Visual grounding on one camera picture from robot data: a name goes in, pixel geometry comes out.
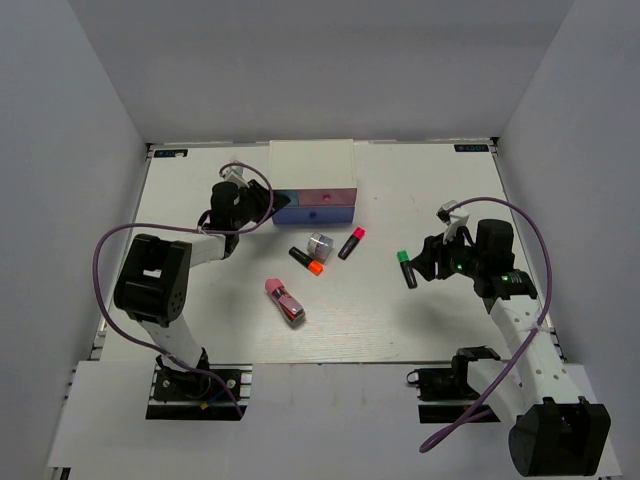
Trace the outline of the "white drawer organizer box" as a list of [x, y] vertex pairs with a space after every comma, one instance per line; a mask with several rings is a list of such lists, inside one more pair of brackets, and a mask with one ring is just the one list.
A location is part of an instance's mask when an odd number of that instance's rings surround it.
[[354, 189], [352, 139], [272, 140], [268, 179], [276, 190]]

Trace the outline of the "small blue drawer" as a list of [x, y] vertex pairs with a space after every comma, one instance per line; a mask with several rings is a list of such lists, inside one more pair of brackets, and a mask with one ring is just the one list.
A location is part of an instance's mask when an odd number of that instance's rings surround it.
[[299, 204], [299, 195], [295, 190], [275, 190], [274, 204], [280, 208], [296, 208]]

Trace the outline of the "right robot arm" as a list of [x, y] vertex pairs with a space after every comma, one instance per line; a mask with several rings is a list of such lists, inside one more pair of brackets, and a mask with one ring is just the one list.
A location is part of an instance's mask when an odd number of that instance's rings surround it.
[[484, 219], [474, 236], [466, 227], [424, 240], [411, 265], [425, 280], [455, 274], [472, 280], [476, 295], [503, 336], [513, 366], [490, 347], [463, 347], [446, 380], [431, 378], [431, 393], [472, 399], [508, 425], [509, 454], [523, 477], [596, 474], [611, 427], [606, 407], [590, 402], [570, 377], [529, 275], [514, 266], [510, 223]]

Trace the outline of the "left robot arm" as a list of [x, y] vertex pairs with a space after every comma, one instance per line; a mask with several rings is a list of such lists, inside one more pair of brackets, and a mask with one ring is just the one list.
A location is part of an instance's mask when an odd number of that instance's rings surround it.
[[115, 306], [137, 322], [161, 351], [161, 367], [180, 371], [177, 387], [199, 399], [211, 387], [206, 350], [193, 338], [183, 315], [190, 270], [225, 260], [239, 243], [239, 231], [271, 218], [290, 203], [257, 181], [222, 181], [212, 187], [210, 207], [198, 233], [176, 240], [138, 234], [116, 283]]

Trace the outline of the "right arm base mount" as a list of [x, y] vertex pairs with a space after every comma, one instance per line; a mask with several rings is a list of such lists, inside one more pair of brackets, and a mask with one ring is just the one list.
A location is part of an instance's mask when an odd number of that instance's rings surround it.
[[453, 423], [479, 397], [467, 383], [468, 365], [479, 360], [497, 360], [491, 348], [460, 348], [448, 366], [416, 368], [406, 375], [406, 383], [418, 390], [420, 424]]

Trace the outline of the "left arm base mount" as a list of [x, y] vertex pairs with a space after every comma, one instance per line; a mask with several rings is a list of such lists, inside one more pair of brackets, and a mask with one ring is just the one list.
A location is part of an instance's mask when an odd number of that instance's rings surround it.
[[[219, 376], [245, 413], [251, 391], [252, 365], [214, 365]], [[156, 365], [147, 402], [146, 420], [239, 421], [240, 416], [219, 382], [195, 378], [190, 372], [173, 372]]]

